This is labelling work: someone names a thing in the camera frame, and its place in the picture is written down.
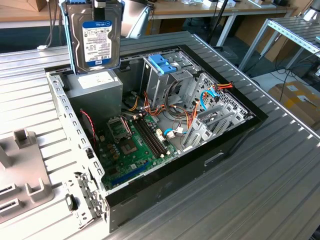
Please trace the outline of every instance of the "chip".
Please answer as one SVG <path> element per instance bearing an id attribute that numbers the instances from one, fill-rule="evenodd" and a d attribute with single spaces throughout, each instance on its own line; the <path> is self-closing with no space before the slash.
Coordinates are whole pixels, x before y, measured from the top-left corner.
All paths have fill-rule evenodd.
<path id="1" fill-rule="evenodd" d="M 118 172 L 118 171 L 117 171 L 117 169 L 116 169 L 115 167 L 110 168 L 110 169 L 108 170 L 108 174 L 109 174 L 109 175 L 116 174 L 117 172 Z"/>
<path id="2" fill-rule="evenodd" d="M 120 141 L 119 146 L 125 155 L 131 154 L 138 150 L 132 139 Z"/>

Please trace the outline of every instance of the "ram slot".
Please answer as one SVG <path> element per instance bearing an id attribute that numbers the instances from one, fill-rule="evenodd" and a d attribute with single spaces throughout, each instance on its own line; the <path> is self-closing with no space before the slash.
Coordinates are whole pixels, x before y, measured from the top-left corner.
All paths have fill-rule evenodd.
<path id="1" fill-rule="evenodd" d="M 159 158 L 161 154 L 166 153 L 166 150 L 164 149 L 164 147 L 161 145 L 158 139 L 154 136 L 154 134 L 149 129 L 148 125 L 144 122 L 143 119 L 137 120 L 134 123 L 135 123 L 134 126 L 139 131 L 142 139 L 145 141 L 145 143 L 151 149 L 152 153 L 157 158 Z"/>

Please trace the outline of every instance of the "metal workbench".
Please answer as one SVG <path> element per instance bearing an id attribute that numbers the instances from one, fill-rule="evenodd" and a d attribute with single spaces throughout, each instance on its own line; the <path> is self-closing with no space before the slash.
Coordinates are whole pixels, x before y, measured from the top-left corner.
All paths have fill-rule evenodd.
<path id="1" fill-rule="evenodd" d="M 109 240 L 297 239 L 320 224 L 320 137 L 228 61 L 188 32 L 124 39 L 121 53 L 186 44 L 269 118 L 229 159 L 124 224 Z M 54 186 L 52 201 L 0 226 L 3 239 L 103 239 L 98 220 L 82 231 L 61 182 L 76 159 L 55 112 L 43 68 L 68 64 L 66 47 L 0 55 L 0 137 L 28 127 L 37 134 Z"/>
<path id="2" fill-rule="evenodd" d="M 275 30 L 274 34 L 271 36 L 270 40 L 266 44 L 265 48 L 262 50 L 261 55 L 264 56 L 270 47 L 274 44 L 276 38 L 279 35 L 283 35 L 296 44 L 300 45 L 301 48 L 297 54 L 291 59 L 286 68 L 290 68 L 295 62 L 298 56 L 303 50 L 307 50 L 312 54 L 320 57 L 320 43 L 316 41 L 316 37 L 320 36 L 320 23 L 312 24 L 311 22 L 305 21 L 302 17 L 281 17 L 281 18 L 270 18 L 265 20 L 260 31 L 256 35 L 253 43 L 251 44 L 249 50 L 246 52 L 239 69 L 244 70 L 249 59 L 254 53 L 259 42 L 263 39 L 264 34 L 268 27 Z"/>

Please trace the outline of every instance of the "white connector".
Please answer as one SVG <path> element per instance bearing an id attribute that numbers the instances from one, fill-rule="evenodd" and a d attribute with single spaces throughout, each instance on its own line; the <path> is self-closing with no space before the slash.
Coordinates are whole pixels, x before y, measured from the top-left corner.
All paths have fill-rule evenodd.
<path id="1" fill-rule="evenodd" d="M 155 131 L 155 133 L 156 133 L 158 136 L 161 136 L 163 132 L 161 131 L 160 128 L 158 128 L 158 129 Z"/>
<path id="2" fill-rule="evenodd" d="M 38 49 L 39 51 L 43 51 L 43 50 L 46 50 L 47 48 L 48 48 L 48 45 L 40 45 L 36 49 Z"/>
<path id="3" fill-rule="evenodd" d="M 173 139 L 176 135 L 174 133 L 174 131 L 170 131 L 166 134 L 166 136 L 169 138 L 169 139 Z"/>
<path id="4" fill-rule="evenodd" d="M 158 135 L 158 139 L 161 143 L 163 143 L 166 140 L 162 135 Z"/>

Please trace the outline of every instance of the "blue drive bracket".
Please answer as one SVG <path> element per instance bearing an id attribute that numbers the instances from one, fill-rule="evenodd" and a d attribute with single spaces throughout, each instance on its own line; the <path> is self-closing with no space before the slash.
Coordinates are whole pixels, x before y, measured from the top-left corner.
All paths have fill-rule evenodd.
<path id="1" fill-rule="evenodd" d="M 160 54 L 151 55 L 148 57 L 148 60 L 161 74 L 170 74 L 177 71 L 177 69 L 171 66 L 168 60 Z"/>

